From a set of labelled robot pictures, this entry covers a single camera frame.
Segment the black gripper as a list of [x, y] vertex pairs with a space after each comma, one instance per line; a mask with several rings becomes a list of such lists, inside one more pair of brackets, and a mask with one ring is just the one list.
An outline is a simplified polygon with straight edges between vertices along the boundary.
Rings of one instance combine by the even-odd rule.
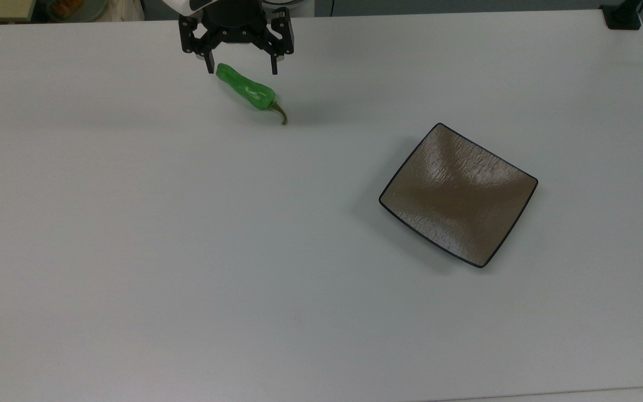
[[[199, 24], [205, 27], [195, 36]], [[179, 16], [182, 51], [204, 61], [209, 74], [216, 71], [213, 51], [221, 43], [253, 44], [268, 55], [271, 74], [278, 75], [278, 63], [295, 51], [291, 13], [288, 7], [265, 9], [260, 1], [216, 1], [196, 16]]]

